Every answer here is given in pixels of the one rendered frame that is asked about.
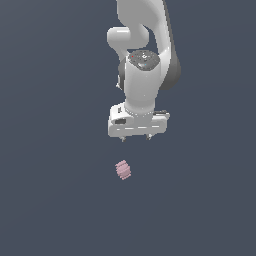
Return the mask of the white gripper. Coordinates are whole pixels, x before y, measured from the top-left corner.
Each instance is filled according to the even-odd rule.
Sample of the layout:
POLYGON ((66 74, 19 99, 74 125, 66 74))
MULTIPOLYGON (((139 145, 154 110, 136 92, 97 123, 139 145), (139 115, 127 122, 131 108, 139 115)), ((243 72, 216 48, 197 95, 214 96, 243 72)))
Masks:
POLYGON ((122 142, 127 136, 146 135, 146 140, 157 133, 164 133, 170 114, 166 110, 149 112, 145 115, 133 114, 125 109, 123 103, 110 109, 108 135, 120 137, 122 142))

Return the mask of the small pink ribbed object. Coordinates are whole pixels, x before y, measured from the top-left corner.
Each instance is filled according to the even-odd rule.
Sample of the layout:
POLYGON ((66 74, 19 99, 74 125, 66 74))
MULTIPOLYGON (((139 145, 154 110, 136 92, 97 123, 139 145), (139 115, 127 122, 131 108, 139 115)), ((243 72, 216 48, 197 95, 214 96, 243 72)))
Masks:
POLYGON ((122 160, 116 164, 116 172, 122 180, 125 180, 131 176, 130 166, 125 160, 122 160))

